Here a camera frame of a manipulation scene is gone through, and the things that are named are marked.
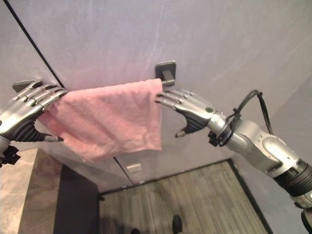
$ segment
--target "black cable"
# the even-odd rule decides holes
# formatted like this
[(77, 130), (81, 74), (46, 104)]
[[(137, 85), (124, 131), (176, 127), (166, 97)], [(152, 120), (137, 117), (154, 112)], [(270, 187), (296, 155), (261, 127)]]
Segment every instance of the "black cable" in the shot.
[(52, 67), (50, 66), (50, 64), (48, 63), (48, 61), (45, 59), (45, 57), (43, 56), (43, 54), (41, 53), (41, 51), (39, 50), (39, 48), (37, 47), (37, 45), (35, 44), (34, 40), (31, 38), (31, 36), (29, 35), (29, 33), (27, 32), (26, 28), (24, 27), (24, 25), (22, 24), (22, 22), (20, 21), (19, 17), (17, 16), (17, 14), (15, 13), (15, 11), (13, 10), (12, 6), (10, 5), (10, 3), (7, 0), (3, 0), (5, 5), (7, 6), (7, 8), (9, 9), (9, 11), (11, 12), (12, 16), (14, 17), (14, 19), (16, 20), (16, 22), (18, 23), (18, 25), (20, 26), (21, 30), (23, 31), (23, 33), (25, 34), (25, 36), (27, 37), (27, 39), (29, 40), (29, 42), (32, 44), (33, 48), (36, 50), (36, 52), (38, 53), (38, 55), (40, 56), (40, 58), (42, 59), (42, 61), (44, 62), (44, 64), (48, 67), (48, 69), (50, 70), (50, 72), (52, 73), (52, 75), (54, 76), (54, 78), (58, 81), (58, 83), (60, 84), (60, 86), (62, 86), (64, 88), (64, 85), (62, 84), (62, 82), (60, 81), (60, 79), (58, 78), (57, 74), (54, 72), (54, 70), (52, 69)]
[(265, 124), (267, 126), (267, 129), (269, 131), (270, 134), (273, 134), (273, 131), (272, 131), (272, 127), (271, 127), (271, 122), (270, 122), (270, 118), (269, 118), (269, 113), (268, 113), (268, 109), (267, 109), (267, 106), (265, 104), (265, 101), (262, 97), (262, 92), (258, 91), (258, 90), (252, 90), (244, 99), (243, 101), (240, 103), (240, 105), (238, 106), (238, 108), (234, 108), (233, 111), (234, 113), (230, 116), (228, 116), (226, 118), (226, 122), (227, 124), (229, 124), (230, 126), (230, 129), (231, 129), (231, 133), (230, 135), (227, 137), (227, 139), (223, 142), (223, 143), (220, 143), (220, 147), (226, 145), (229, 140), (231, 139), (231, 137), (233, 136), (234, 134), (234, 131), (235, 131), (235, 127), (236, 127), (236, 124), (237, 122), (240, 120), (240, 117), (241, 117), (241, 114), (240, 112), (242, 111), (242, 109), (245, 107), (245, 105), (254, 97), (257, 95), (258, 99), (259, 99), (259, 103), (260, 103), (260, 106), (261, 106), (261, 111), (262, 111), (262, 114), (263, 114), (263, 118), (264, 118), (264, 121), (265, 121)]

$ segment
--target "gray wall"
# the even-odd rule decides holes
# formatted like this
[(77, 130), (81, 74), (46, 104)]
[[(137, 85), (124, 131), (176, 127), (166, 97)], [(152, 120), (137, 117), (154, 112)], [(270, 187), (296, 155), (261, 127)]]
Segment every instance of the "gray wall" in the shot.
[[(279, 134), (278, 129), (289, 125), (279, 122), (278, 116), (284, 116), (281, 111), (312, 74), (309, 0), (10, 3), (69, 90), (153, 78), (157, 62), (175, 59), (177, 87), (203, 95), (226, 113), (251, 89), (264, 91)], [(255, 100), (244, 110), (244, 117), (263, 124)], [(182, 117), (163, 109), (163, 151), (117, 157), (124, 169), (131, 163), (142, 164), (142, 171), (128, 173), (134, 183), (233, 155), (208, 145), (205, 131), (175, 139), (183, 125)], [(287, 195), (244, 160), (234, 158), (274, 232), (304, 233), (298, 211), (292, 209)], [(115, 164), (111, 168), (102, 163), (92, 166), (111, 174), (117, 170)], [(93, 178), (99, 174), (88, 173)], [(121, 176), (118, 185), (129, 183), (123, 179)]]

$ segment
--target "black trim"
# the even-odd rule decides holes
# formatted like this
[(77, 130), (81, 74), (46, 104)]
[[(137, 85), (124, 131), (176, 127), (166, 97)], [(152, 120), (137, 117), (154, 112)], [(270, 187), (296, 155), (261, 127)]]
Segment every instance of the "black trim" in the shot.
[(121, 166), (121, 164), (118, 162), (118, 160), (114, 157), (114, 159), (115, 159), (115, 161), (116, 161), (116, 163), (118, 163), (118, 165), (119, 165), (119, 167), (122, 169), (122, 171), (125, 173), (125, 175), (128, 177), (128, 179), (130, 180), (130, 182), (132, 183), (132, 184), (134, 184), (133, 183), (133, 181), (130, 179), (130, 177), (128, 176), (128, 174), (126, 173), (126, 171), (123, 169), (123, 167)]
[(14, 19), (16, 20), (16, 22), (18, 23), (18, 25), (20, 26), (21, 30), (23, 31), (23, 33), (26, 35), (26, 37), (28, 38), (29, 42), (32, 44), (32, 46), (34, 47), (34, 49), (36, 50), (36, 52), (38, 53), (38, 55), (40, 56), (40, 58), (42, 59), (42, 61), (44, 62), (44, 64), (48, 67), (48, 69), (50, 70), (50, 72), (52, 73), (52, 75), (54, 76), (54, 78), (58, 81), (58, 83), (60, 84), (60, 86), (62, 86), (64, 88), (64, 85), (62, 84), (62, 82), (59, 80), (58, 76), (55, 74), (54, 70), (52, 69), (52, 67), (50, 66), (50, 64), (47, 62), (47, 60), (45, 59), (45, 57), (43, 56), (43, 54), (41, 53), (41, 51), (39, 50), (39, 48), (37, 47), (37, 45), (35, 44), (34, 40), (31, 38), (31, 36), (29, 35), (29, 33), (27, 32), (26, 28), (24, 27), (24, 25), (22, 24), (22, 22), (20, 21), (19, 17), (16, 15), (16, 13), (14, 12), (12, 6), (10, 5), (10, 3), (7, 0), (3, 0), (5, 5), (7, 6), (7, 8), (9, 9), (9, 11), (11, 12), (12, 16), (14, 17)]
[(121, 188), (117, 188), (117, 189), (112, 189), (112, 190), (108, 190), (108, 191), (105, 191), (105, 192), (101, 192), (101, 193), (98, 193), (99, 196), (103, 196), (103, 195), (107, 195), (107, 194), (112, 194), (112, 193), (115, 193), (115, 192), (119, 192), (121, 190), (124, 190), (124, 189), (130, 189), (130, 188), (135, 188), (135, 187), (138, 187), (138, 186), (141, 186), (141, 185), (144, 185), (144, 184), (149, 184), (149, 183), (153, 183), (155, 181), (159, 181), (161, 179), (166, 179), (166, 178), (169, 178), (169, 177), (172, 177), (172, 176), (177, 176), (179, 174), (182, 174), (182, 173), (186, 173), (186, 172), (191, 172), (191, 171), (194, 171), (194, 170), (197, 170), (197, 169), (201, 169), (203, 167), (207, 167), (207, 166), (211, 166), (211, 165), (214, 165), (214, 164), (218, 164), (218, 163), (221, 163), (221, 162), (225, 162), (225, 161), (228, 161), (228, 159), (224, 159), (224, 160), (221, 160), (221, 161), (218, 161), (218, 162), (214, 162), (214, 163), (210, 163), (210, 164), (206, 164), (206, 165), (203, 165), (203, 166), (199, 166), (199, 167), (196, 167), (196, 168), (192, 168), (192, 169), (189, 169), (189, 170), (185, 170), (183, 172), (178, 172), (178, 173), (173, 173), (173, 174), (170, 174), (170, 175), (165, 175), (165, 176), (162, 176), (162, 177), (159, 177), (159, 178), (156, 178), (156, 179), (150, 179), (150, 180), (146, 180), (142, 183), (136, 183), (133, 185), (130, 185), (130, 186), (124, 186), (124, 187), (121, 187)]
[(308, 222), (308, 220), (306, 218), (306, 215), (304, 214), (304, 211), (301, 212), (301, 220), (302, 220), (304, 227), (308, 231), (308, 233), (312, 234), (312, 228), (311, 228), (310, 223)]
[(271, 230), (268, 222), (266, 221), (261, 209), (259, 208), (256, 200), (254, 199), (253, 194), (250, 192), (246, 182), (244, 181), (244, 178), (239, 174), (238, 169), (235, 167), (235, 164), (233, 163), (233, 160), (231, 158), (228, 159), (228, 163), (230, 165), (230, 167), (232, 168), (240, 186), (242, 186), (246, 196), (248, 197), (251, 205), (253, 206), (255, 212), (257, 213), (260, 221), (262, 222), (264, 228), (266, 229), (266, 231), (268, 232), (268, 234), (273, 234), (273, 231)]

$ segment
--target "robotic hand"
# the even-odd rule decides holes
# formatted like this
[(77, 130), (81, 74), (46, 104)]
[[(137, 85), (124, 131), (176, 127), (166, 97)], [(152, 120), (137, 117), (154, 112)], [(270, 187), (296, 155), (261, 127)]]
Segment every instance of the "robotic hand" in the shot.
[[(270, 134), (263, 132), (254, 122), (240, 118), (242, 108), (256, 95)], [(183, 137), (208, 127), (210, 144), (226, 145), (273, 178), (290, 194), (295, 205), (303, 209), (302, 222), (307, 231), (312, 233), (312, 167), (273, 135), (261, 92), (251, 91), (229, 117), (219, 113), (204, 98), (185, 90), (167, 90), (157, 95), (155, 102), (185, 116), (187, 125), (176, 137)]]
[(20, 158), (16, 154), (18, 149), (10, 145), (12, 140), (63, 141), (58, 136), (38, 132), (34, 124), (48, 106), (67, 91), (54, 84), (42, 85), (40, 80), (15, 83), (13, 87), (20, 92), (0, 108), (0, 167), (2, 164), (15, 164)]

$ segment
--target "black shoe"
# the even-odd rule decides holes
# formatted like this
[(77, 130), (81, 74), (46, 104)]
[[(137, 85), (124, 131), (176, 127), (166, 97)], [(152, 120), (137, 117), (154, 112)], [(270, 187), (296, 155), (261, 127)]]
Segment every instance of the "black shoe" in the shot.
[(140, 234), (140, 231), (136, 228), (132, 229), (131, 234)]
[(178, 215), (175, 215), (172, 220), (172, 231), (174, 234), (182, 232), (182, 219)]

